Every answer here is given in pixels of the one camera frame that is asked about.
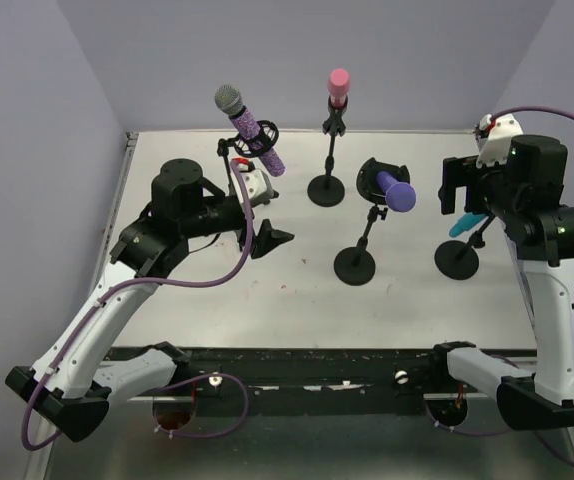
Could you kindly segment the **plain purple microphone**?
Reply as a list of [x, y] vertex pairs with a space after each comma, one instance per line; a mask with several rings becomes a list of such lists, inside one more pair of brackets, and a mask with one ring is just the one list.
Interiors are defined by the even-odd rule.
[[416, 191], [409, 183], [397, 180], [386, 171], [379, 172], [376, 181], [383, 191], [386, 205], [391, 210], [405, 213], [416, 205]]

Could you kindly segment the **black shock-mount desk stand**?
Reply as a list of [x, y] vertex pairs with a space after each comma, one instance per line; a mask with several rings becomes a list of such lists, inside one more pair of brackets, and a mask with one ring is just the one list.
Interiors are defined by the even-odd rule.
[[369, 234], [377, 220], [385, 220], [389, 211], [396, 212], [386, 205], [383, 191], [376, 181], [376, 175], [381, 171], [386, 171], [397, 180], [411, 185], [410, 172], [406, 165], [398, 166], [370, 158], [360, 168], [356, 177], [356, 189], [364, 200], [371, 203], [367, 223], [356, 245], [341, 250], [333, 263], [336, 277], [350, 286], [365, 285], [374, 277], [376, 262], [368, 251]]

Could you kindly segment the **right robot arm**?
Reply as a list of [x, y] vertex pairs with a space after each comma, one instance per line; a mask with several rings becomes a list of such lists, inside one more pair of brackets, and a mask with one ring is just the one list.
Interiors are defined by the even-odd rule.
[[463, 187], [466, 212], [498, 219], [515, 246], [531, 298], [537, 363], [529, 372], [455, 343], [428, 365], [427, 379], [441, 392], [461, 382], [473, 386], [517, 431], [574, 426], [574, 207], [560, 202], [567, 156], [555, 138], [518, 135], [489, 166], [481, 157], [452, 157], [442, 167], [442, 214], [454, 212]]

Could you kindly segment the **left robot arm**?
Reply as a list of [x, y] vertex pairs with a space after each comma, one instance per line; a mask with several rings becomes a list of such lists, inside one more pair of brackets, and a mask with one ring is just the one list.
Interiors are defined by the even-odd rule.
[[[189, 380], [189, 362], [168, 343], [146, 348], [136, 357], [107, 369], [101, 363], [137, 310], [161, 286], [206, 289], [233, 279], [245, 262], [261, 258], [292, 234], [269, 220], [253, 227], [253, 209], [278, 194], [268, 175], [252, 161], [235, 158], [226, 168], [230, 190], [209, 181], [190, 159], [165, 162], [151, 183], [151, 199], [138, 218], [122, 230], [110, 251], [97, 286], [63, 334], [30, 366], [14, 367], [6, 385], [26, 401], [21, 441], [29, 451], [32, 413], [38, 413], [73, 442], [88, 438], [110, 408], [138, 394], [162, 390], [181, 393]], [[241, 249], [231, 271], [215, 280], [180, 281], [171, 273], [189, 255], [193, 238], [234, 232]]]

